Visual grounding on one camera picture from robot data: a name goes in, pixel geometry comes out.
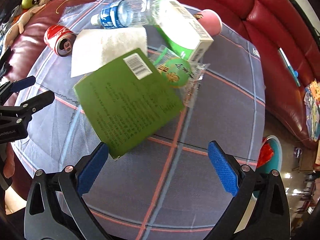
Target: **green book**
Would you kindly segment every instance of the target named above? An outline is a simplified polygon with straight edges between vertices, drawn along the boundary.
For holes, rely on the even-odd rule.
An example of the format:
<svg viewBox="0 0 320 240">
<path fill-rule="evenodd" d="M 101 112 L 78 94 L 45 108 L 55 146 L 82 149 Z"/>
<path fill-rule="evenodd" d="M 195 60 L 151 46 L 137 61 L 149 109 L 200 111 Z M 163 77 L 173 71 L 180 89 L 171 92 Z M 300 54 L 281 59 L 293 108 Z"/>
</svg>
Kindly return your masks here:
<svg viewBox="0 0 320 240">
<path fill-rule="evenodd" d="M 184 107 L 141 49 L 84 77 L 74 90 L 114 159 L 155 133 Z"/>
</svg>

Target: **green circular label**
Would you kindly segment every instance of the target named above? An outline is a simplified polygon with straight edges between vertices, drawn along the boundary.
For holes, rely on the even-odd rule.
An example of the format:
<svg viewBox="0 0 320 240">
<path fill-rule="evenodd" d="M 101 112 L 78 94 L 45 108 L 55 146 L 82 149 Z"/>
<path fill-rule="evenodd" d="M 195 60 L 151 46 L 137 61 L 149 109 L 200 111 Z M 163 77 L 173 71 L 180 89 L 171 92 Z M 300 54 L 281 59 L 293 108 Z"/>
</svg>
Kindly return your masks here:
<svg viewBox="0 0 320 240">
<path fill-rule="evenodd" d="M 187 84 L 189 75 L 192 74 L 188 61 L 173 58 L 157 67 L 159 73 L 169 81 L 172 87 L 183 87 Z"/>
</svg>

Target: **sofa backrest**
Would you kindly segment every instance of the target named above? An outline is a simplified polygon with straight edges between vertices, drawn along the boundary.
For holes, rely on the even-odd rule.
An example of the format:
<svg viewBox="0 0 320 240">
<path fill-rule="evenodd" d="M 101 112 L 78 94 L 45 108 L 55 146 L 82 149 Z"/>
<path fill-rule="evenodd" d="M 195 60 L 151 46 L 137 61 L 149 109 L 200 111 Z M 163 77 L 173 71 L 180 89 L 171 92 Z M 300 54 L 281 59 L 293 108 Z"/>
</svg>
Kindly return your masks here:
<svg viewBox="0 0 320 240">
<path fill-rule="evenodd" d="M 292 68 L 298 72 L 303 86 L 307 86 L 315 78 L 320 80 L 318 46 L 289 0 L 215 1 L 226 6 L 243 22 L 249 22 L 274 46 L 282 48 Z"/>
</svg>

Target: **green and white box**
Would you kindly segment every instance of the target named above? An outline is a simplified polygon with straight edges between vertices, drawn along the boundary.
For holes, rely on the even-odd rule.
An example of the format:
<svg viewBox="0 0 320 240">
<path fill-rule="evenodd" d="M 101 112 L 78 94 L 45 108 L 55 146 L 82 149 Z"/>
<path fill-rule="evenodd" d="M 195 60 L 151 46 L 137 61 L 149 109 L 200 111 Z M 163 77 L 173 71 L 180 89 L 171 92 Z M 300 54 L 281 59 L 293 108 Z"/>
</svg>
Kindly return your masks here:
<svg viewBox="0 0 320 240">
<path fill-rule="evenodd" d="M 177 0 L 162 0 L 157 29 L 168 47 L 179 57 L 198 61 L 213 42 L 212 37 Z"/>
</svg>

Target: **metal bolt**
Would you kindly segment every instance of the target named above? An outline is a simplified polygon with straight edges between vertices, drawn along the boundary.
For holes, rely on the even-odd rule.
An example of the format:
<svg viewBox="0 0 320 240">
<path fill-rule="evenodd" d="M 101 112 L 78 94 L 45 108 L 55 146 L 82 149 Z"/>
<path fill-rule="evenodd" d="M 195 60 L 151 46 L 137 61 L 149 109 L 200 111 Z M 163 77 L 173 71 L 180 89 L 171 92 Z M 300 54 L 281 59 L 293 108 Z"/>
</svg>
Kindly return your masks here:
<svg viewBox="0 0 320 240">
<path fill-rule="evenodd" d="M 273 176 L 279 176 L 279 171 L 273 170 L 273 171 L 272 171 L 272 175 L 273 175 Z"/>
<path fill-rule="evenodd" d="M 71 172 L 71 171 L 73 171 L 73 167 L 71 165 L 69 165 L 69 166 L 64 168 L 64 171 L 65 172 Z"/>
<path fill-rule="evenodd" d="M 248 172 L 248 171 L 250 170 L 250 167 L 249 167 L 248 165 L 242 165 L 242 166 L 241 166 L 241 169 L 242 169 L 243 171 Z"/>
<path fill-rule="evenodd" d="M 42 174 L 42 170 L 37 170 L 36 171 L 36 176 L 40 176 Z"/>
</svg>

